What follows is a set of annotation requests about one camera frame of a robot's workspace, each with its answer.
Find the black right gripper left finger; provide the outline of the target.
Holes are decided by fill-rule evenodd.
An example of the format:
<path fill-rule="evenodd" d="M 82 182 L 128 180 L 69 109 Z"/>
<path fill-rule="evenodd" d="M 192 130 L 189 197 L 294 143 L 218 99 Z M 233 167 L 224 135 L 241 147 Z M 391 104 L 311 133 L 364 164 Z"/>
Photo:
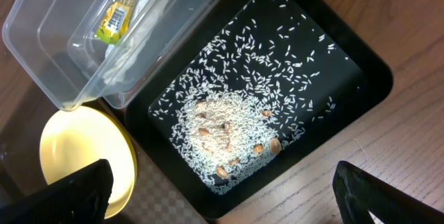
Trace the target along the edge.
<path fill-rule="evenodd" d="M 110 163 L 94 163 L 1 208 L 2 223 L 102 223 L 112 193 Z"/>

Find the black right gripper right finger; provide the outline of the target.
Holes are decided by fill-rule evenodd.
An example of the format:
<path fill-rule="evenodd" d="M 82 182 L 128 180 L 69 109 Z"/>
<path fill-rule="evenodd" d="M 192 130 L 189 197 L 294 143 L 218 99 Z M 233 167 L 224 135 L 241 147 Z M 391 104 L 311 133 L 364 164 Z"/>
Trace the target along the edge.
<path fill-rule="evenodd" d="M 355 165 L 338 162 L 332 181 L 344 223 L 442 223 L 443 212 L 405 194 Z"/>

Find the white napkin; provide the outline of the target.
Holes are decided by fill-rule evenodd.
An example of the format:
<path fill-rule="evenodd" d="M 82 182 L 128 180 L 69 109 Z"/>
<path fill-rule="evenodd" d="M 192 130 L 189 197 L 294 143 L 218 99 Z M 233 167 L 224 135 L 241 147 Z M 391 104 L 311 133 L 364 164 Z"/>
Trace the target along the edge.
<path fill-rule="evenodd" d="M 105 67 L 101 72 L 101 80 L 105 85 L 119 85 L 128 80 L 126 73 L 135 66 L 138 46 L 151 35 L 153 27 L 164 16 L 169 2 L 171 0 L 138 0 L 128 30 L 116 44 L 107 44 Z"/>

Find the green yellow snack wrapper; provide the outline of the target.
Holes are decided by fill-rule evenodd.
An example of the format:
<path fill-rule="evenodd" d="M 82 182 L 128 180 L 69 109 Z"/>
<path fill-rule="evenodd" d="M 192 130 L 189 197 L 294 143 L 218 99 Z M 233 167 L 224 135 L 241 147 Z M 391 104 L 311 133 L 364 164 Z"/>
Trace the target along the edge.
<path fill-rule="evenodd" d="M 116 44 L 128 30 L 138 0 L 110 0 L 96 36 L 106 44 Z"/>

